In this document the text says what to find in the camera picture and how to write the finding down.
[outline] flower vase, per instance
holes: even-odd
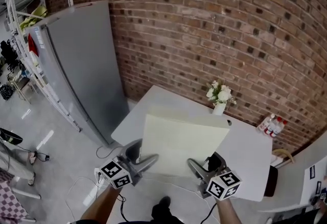
[[[225,107],[226,103],[217,103],[214,108],[213,115],[221,116],[225,110]]]

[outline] cardboard sheet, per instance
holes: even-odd
[[[221,116],[191,116],[182,110],[152,106],[146,116],[141,156],[159,154],[148,172],[191,176],[187,159],[204,162],[228,131],[228,122]]]

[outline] black shoe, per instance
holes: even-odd
[[[170,206],[170,197],[166,196],[166,197],[163,197],[160,201],[159,201],[159,204],[160,205],[163,205],[163,206],[166,206],[167,208],[169,208]]]

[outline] brick wall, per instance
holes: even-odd
[[[205,85],[219,78],[238,100],[228,115],[289,121],[275,148],[297,151],[326,129],[326,0],[108,1],[128,97],[155,84],[210,105]],[[55,12],[66,0],[48,5]]]

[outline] gray refrigerator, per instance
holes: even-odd
[[[101,145],[128,114],[108,2],[79,4],[27,28],[46,80],[81,130]]]

